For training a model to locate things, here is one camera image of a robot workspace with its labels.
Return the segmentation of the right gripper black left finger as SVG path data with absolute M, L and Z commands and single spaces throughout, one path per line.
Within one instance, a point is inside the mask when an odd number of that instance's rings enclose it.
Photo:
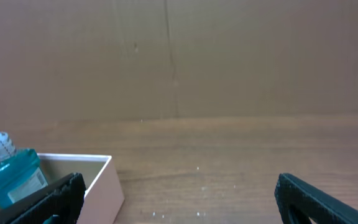
M 43 224 L 78 221 L 85 201 L 81 173 L 71 173 L 11 206 L 0 210 L 2 224 Z

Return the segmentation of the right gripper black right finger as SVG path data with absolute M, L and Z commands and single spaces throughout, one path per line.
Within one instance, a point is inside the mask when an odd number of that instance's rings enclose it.
M 358 224 L 358 210 L 292 174 L 278 176 L 274 196 L 284 224 Z

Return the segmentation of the blue mouthwash bottle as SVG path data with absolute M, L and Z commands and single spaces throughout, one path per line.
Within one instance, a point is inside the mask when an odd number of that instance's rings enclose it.
M 0 132 L 0 207 L 7 208 L 46 186 L 35 149 L 18 149 L 8 133 Z

